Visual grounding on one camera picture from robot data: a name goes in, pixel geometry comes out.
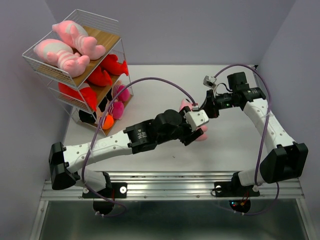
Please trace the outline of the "boy doll pink hat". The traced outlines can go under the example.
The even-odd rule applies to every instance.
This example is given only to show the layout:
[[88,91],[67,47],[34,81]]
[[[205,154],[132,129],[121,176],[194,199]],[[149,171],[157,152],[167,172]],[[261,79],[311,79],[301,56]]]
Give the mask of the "boy doll pink hat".
[[129,100],[130,91],[123,84],[115,84],[107,93],[106,98],[111,101],[116,99],[118,102],[126,102]]
[[[110,101],[104,98],[101,103],[98,105],[101,112],[104,112],[106,107],[108,107]],[[121,101],[115,101],[107,110],[107,114],[111,115],[114,119],[120,120],[124,114],[124,104]]]

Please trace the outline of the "boy doll black hair orange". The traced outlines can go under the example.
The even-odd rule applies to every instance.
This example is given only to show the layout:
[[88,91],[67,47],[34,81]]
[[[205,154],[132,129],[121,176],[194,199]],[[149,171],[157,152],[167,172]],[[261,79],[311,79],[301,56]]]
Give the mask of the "boy doll black hair orange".
[[98,113],[97,120],[95,123],[98,125],[101,119],[102,119],[102,123],[100,127],[103,130],[108,130],[114,125],[114,118],[110,114],[107,114],[105,117],[103,117],[103,113],[101,112]]

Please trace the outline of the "red shark plush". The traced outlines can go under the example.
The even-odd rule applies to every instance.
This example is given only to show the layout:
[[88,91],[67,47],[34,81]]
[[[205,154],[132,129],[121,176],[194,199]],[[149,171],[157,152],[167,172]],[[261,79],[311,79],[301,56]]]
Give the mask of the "red shark plush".
[[107,70],[110,74],[120,76],[125,74],[129,75],[127,62],[124,60],[122,63],[118,62],[116,54],[108,54],[100,63],[100,66]]
[[95,112],[97,110],[97,94],[85,81],[78,90],[75,90],[64,83],[58,83],[58,89],[61,93],[74,99],[85,101],[87,105]]

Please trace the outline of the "red whale plush back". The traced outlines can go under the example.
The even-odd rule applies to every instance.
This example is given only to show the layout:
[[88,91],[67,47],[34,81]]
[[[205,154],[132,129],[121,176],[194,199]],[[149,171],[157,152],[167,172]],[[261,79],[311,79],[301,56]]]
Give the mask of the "red whale plush back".
[[113,82],[109,73],[98,66],[87,78],[87,82],[99,87],[112,86]]

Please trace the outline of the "pink frog plush striped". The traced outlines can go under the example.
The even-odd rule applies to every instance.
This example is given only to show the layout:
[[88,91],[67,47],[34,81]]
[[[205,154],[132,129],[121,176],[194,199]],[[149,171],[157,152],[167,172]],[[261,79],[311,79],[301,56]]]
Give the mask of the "pink frog plush striped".
[[66,43],[53,38],[42,40],[33,52],[44,62],[67,72],[72,78],[82,75],[90,63],[87,55],[75,54]]

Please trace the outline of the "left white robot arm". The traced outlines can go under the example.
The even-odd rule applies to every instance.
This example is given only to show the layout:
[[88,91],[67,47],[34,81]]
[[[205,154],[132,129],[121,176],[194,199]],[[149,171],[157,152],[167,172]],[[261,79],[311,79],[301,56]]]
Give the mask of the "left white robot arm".
[[86,169],[87,165],[113,157],[152,151],[168,141],[179,140],[185,146],[201,135],[202,126],[209,122],[204,110],[181,111],[168,109],[149,119],[125,128],[94,143],[64,146],[61,142],[51,146],[49,168],[53,190],[82,186],[106,197],[111,193],[111,181],[106,173]]

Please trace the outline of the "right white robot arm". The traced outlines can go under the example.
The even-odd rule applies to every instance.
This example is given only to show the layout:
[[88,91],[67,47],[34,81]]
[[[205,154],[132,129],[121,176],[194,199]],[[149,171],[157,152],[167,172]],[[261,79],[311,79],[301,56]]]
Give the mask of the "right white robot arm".
[[309,152],[307,146],[296,142],[284,130],[268,109],[266,95],[259,87],[249,86],[244,72],[228,75],[227,81],[227,92],[217,94],[216,79],[209,76],[204,78],[203,84],[210,89],[206,92],[202,110],[213,119],[219,116],[221,110],[241,108],[261,135],[267,156],[255,168],[234,173],[230,181],[215,182],[212,195],[258,197],[258,186],[263,183],[272,184],[299,178]]

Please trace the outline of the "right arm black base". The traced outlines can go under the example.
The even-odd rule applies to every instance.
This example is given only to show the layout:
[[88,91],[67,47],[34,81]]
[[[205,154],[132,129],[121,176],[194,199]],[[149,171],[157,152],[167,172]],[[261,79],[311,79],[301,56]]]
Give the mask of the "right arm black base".
[[259,197],[259,190],[254,191],[253,185],[242,186],[239,172],[232,175],[230,181],[216,181],[210,194],[217,198],[231,198],[229,206],[236,213],[247,214],[251,208],[251,197]]

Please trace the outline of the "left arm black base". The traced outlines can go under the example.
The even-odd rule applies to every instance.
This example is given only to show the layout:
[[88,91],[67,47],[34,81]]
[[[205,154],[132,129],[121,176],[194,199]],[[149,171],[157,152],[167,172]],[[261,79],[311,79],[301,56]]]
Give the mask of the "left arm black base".
[[106,172],[92,172],[86,178],[82,189],[84,199],[93,199],[93,210],[103,218],[118,217],[127,211],[127,207],[116,201],[127,197],[126,182],[112,182]]

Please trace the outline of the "aluminium rail frame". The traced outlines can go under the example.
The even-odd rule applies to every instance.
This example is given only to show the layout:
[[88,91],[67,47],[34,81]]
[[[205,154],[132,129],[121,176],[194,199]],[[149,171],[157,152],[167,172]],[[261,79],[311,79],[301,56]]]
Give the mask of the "aluminium rail frame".
[[[216,182],[229,181],[231,171],[113,171],[113,182],[127,183],[126,201],[196,201],[215,200],[211,190]],[[290,179],[278,185],[264,183],[259,188],[258,200],[303,199],[305,197],[300,181]]]

